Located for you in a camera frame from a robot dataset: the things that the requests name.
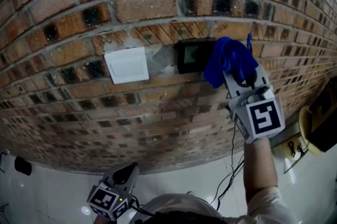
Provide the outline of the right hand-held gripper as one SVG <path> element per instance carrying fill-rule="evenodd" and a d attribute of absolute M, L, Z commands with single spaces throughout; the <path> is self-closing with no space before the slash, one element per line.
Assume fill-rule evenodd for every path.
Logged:
<path fill-rule="evenodd" d="M 281 99 L 266 84 L 266 71 L 259 64 L 255 69 L 255 89 L 243 93 L 230 72 L 223 72 L 225 85 L 232 100 L 229 101 L 231 119 L 247 144 L 272 138 L 285 128 Z"/>

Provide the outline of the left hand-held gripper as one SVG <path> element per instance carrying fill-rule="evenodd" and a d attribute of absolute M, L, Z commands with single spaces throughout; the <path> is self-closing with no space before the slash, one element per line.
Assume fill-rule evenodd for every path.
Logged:
<path fill-rule="evenodd" d="M 109 221 L 116 221 L 124 214 L 130 208 L 139 171 L 137 162 L 119 164 L 108 170 L 106 176 L 112 181 L 100 180 L 88 196 L 87 203 L 93 212 Z M 116 183 L 125 183 L 126 187 Z"/>

